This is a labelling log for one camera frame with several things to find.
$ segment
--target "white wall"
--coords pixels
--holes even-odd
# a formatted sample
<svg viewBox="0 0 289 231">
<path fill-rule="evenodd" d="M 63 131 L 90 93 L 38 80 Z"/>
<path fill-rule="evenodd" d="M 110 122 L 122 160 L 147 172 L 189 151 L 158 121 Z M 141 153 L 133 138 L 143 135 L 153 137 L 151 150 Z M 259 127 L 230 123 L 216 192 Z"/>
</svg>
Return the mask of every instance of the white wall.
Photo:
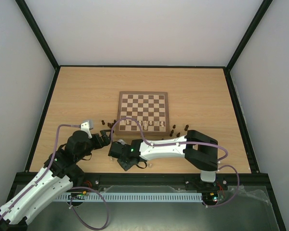
<svg viewBox="0 0 289 231">
<path fill-rule="evenodd" d="M 222 65 L 262 0 L 26 0 L 60 64 Z"/>
<path fill-rule="evenodd" d="M 54 74 L 14 0 L 0 0 L 0 206 L 23 171 Z"/>
<path fill-rule="evenodd" d="M 269 174 L 289 230 L 289 0 L 275 0 L 232 77 L 261 172 Z"/>
</svg>

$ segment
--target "purple cable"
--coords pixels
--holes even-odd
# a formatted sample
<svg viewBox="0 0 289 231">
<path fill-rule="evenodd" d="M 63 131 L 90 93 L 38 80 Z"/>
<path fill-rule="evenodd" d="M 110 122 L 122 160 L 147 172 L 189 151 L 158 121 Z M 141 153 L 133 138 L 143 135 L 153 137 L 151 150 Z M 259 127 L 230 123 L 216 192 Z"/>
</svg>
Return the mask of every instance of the purple cable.
<svg viewBox="0 0 289 231">
<path fill-rule="evenodd" d="M 59 130 L 61 127 L 73 127 L 73 128 L 80 128 L 80 125 L 70 125 L 70 124 L 61 124 L 58 126 L 57 128 L 57 134 L 56 134 L 56 140 L 54 142 L 54 147 L 53 147 L 53 155 L 52 155 L 52 158 L 50 160 L 50 163 L 49 165 L 47 166 L 47 169 L 46 171 L 41 175 L 40 178 L 38 178 L 35 183 L 39 183 L 43 177 L 46 175 L 47 171 L 50 169 L 51 165 L 53 164 L 53 160 L 54 160 L 54 156 L 56 154 L 56 151 L 57 151 L 57 145 L 58 145 L 58 139 L 59 139 Z M 19 197 L 17 197 L 17 199 L 15 199 L 15 201 L 9 206 L 8 209 L 11 209 L 14 207 L 14 205 L 24 196 L 26 195 L 32 188 L 34 187 L 34 185 L 30 185 L 29 188 L 27 188 L 22 194 L 20 194 Z M 0 216 L 0 221 L 4 218 L 4 216 L 8 213 L 8 211 L 5 211 L 1 216 Z"/>
<path fill-rule="evenodd" d="M 136 122 L 137 126 L 139 127 L 139 130 L 140 130 L 140 135 L 141 135 L 141 138 L 143 139 L 143 141 L 149 145 L 149 146 L 152 146 L 152 144 L 144 137 L 144 132 L 140 126 L 140 124 L 138 123 L 137 120 L 133 119 L 133 118 L 129 118 L 129 117 L 125 117 L 125 118 L 122 118 L 122 119 L 119 119 L 111 128 L 111 142 L 113 142 L 113 132 L 114 132 L 114 128 L 116 126 L 117 123 L 119 123 L 120 121 L 122 120 L 127 120 L 127 119 L 130 119 L 134 122 Z M 223 159 L 225 159 L 227 156 L 228 156 L 228 151 L 223 148 L 222 146 L 219 146 L 219 145 L 216 145 L 216 144 L 212 144 L 212 143 L 204 143 L 204 142 L 196 142 L 196 141 L 184 141 L 184 142 L 179 142 L 179 145 L 181 144 L 192 144 L 192 145 L 204 145 L 204 146 L 210 146 L 210 147 L 214 147 L 214 148 L 219 148 L 221 150 L 223 150 L 225 152 L 225 155 L 219 159 L 217 159 L 217 161 L 221 161 Z M 161 144 L 154 144 L 155 147 L 164 147 L 164 146 L 172 146 L 172 145 L 177 145 L 176 142 L 174 143 L 161 143 Z"/>
<path fill-rule="evenodd" d="M 98 191 L 96 191 L 96 190 L 94 190 L 94 189 L 91 189 L 91 188 L 88 188 L 88 187 L 74 187 L 74 188 L 71 188 L 71 190 L 72 190 L 72 189 L 86 189 L 86 190 L 90 190 L 91 192 L 96 193 L 96 194 L 103 200 L 103 202 L 104 202 L 104 204 L 105 204 L 105 206 L 106 206 L 106 210 L 107 210 L 107 218 L 106 218 L 105 224 L 104 224 L 102 227 L 100 227 L 100 228 L 94 228 L 94 227 L 88 225 L 86 222 L 84 222 L 84 221 L 80 218 L 80 216 L 78 215 L 78 213 L 76 212 L 76 210 L 75 210 L 75 209 L 73 208 L 73 206 L 72 206 L 72 201 L 73 201 L 74 198 L 71 198 L 71 201 L 69 202 L 69 205 L 71 206 L 70 208 L 73 210 L 73 212 L 74 212 L 75 215 L 77 216 L 78 220 L 79 220 L 85 227 L 87 227 L 88 229 L 90 229 L 90 230 L 103 230 L 104 228 L 106 228 L 106 226 L 107 226 L 107 224 L 108 224 L 108 220 L 109 220 L 109 207 L 108 207 L 108 205 L 107 205 L 106 200 L 103 198 L 103 196 L 102 196 Z"/>
<path fill-rule="evenodd" d="M 219 206 L 222 206 L 222 205 L 225 205 L 225 204 L 229 203 L 230 201 L 232 201 L 232 200 L 235 198 L 235 196 L 236 196 L 237 193 L 239 192 L 240 177 L 239 177 L 239 174 L 238 174 L 237 170 L 236 170 L 233 166 L 231 166 L 231 165 L 221 166 L 220 168 L 218 168 L 218 170 L 221 170 L 221 169 L 224 168 L 224 167 L 230 167 L 230 168 L 232 168 L 232 169 L 236 172 L 236 177 L 237 177 L 236 191 L 235 191 L 235 193 L 232 195 L 232 197 L 230 197 L 229 200 L 225 201 L 224 203 L 218 204 L 218 205 L 206 205 L 205 202 L 202 202 L 202 203 L 203 203 L 206 207 L 208 207 L 208 208 L 215 208 L 215 207 L 219 207 Z"/>
</svg>

